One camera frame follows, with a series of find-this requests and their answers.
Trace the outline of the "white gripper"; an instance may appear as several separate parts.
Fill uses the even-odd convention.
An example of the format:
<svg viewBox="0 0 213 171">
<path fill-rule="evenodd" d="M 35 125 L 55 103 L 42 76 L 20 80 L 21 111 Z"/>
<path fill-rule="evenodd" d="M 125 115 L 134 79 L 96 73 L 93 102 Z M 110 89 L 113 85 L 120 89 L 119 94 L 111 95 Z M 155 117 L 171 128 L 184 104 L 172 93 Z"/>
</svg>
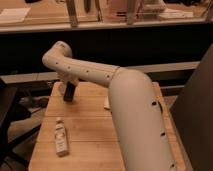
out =
<svg viewBox="0 0 213 171">
<path fill-rule="evenodd" d="M 67 84 L 68 82 L 72 83 L 74 86 L 77 86 L 79 83 L 79 79 L 77 76 L 68 74 L 65 72 L 59 73 L 59 79 L 64 83 Z"/>
</svg>

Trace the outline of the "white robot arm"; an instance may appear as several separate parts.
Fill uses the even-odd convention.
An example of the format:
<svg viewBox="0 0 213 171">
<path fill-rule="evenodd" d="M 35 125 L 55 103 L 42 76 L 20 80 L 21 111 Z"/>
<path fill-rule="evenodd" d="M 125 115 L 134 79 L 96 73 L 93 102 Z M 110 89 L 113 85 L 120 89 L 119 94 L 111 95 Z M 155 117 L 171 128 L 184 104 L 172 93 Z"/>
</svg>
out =
<svg viewBox="0 0 213 171">
<path fill-rule="evenodd" d="M 126 171 L 177 171 L 152 80 L 125 67 L 74 59 L 63 41 L 42 57 L 65 82 L 80 78 L 108 89 L 112 120 Z"/>
</svg>

